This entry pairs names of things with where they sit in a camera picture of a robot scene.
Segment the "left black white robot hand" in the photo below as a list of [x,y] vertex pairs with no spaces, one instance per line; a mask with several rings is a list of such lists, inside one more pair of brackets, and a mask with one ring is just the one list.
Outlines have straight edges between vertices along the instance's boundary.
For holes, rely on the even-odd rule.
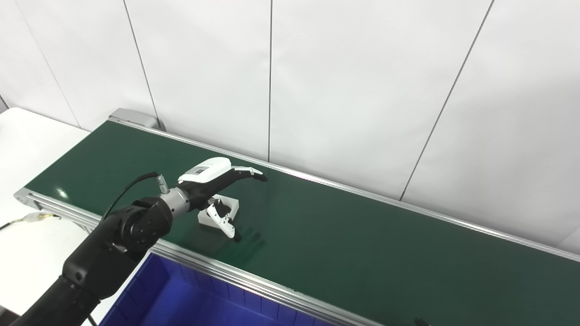
[[230,217],[232,209],[215,196],[242,179],[267,182],[265,174],[252,167],[234,166],[226,157],[214,157],[199,163],[178,178],[180,188],[188,198],[189,211],[204,212],[221,231],[234,242],[241,240]]

